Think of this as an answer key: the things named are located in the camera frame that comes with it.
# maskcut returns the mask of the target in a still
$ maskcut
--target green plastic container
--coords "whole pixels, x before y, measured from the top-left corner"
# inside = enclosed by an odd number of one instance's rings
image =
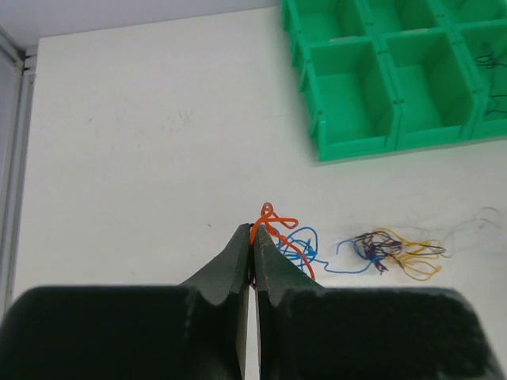
[[[505,0],[283,0],[319,160],[507,135],[506,10]],[[477,64],[485,46],[494,69]]]

